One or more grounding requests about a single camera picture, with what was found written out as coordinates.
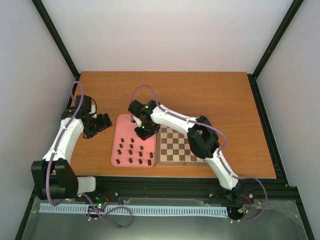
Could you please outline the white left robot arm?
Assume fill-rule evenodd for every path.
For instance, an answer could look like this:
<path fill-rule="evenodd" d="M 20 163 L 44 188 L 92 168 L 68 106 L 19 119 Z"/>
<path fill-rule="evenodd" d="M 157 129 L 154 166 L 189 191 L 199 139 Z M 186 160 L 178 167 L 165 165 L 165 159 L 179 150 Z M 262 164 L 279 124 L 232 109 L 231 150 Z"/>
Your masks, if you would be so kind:
<path fill-rule="evenodd" d="M 75 105 L 61 114 L 58 133 L 42 160 L 34 161 L 31 174 L 41 200 L 73 199 L 86 193 L 92 201 L 103 198 L 104 188 L 94 176 L 76 176 L 70 162 L 79 137 L 91 139 L 112 126 L 109 115 L 97 113 L 96 101 L 77 95 Z"/>

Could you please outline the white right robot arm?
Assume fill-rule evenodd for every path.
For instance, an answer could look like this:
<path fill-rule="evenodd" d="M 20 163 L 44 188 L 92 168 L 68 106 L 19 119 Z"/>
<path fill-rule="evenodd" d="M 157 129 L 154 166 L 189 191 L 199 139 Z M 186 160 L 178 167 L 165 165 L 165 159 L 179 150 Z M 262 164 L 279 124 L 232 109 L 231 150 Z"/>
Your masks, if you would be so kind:
<path fill-rule="evenodd" d="M 190 151 L 203 159 L 211 167 L 223 188 L 224 198 L 235 203 L 241 195 L 243 185 L 225 159 L 219 143 L 218 130 L 212 127 L 205 116 L 190 117 L 172 111 L 155 100 L 143 104 L 133 100 L 128 107 L 131 121 L 137 124 L 134 129 L 142 140 L 155 135 L 161 126 L 169 127 L 187 137 Z"/>

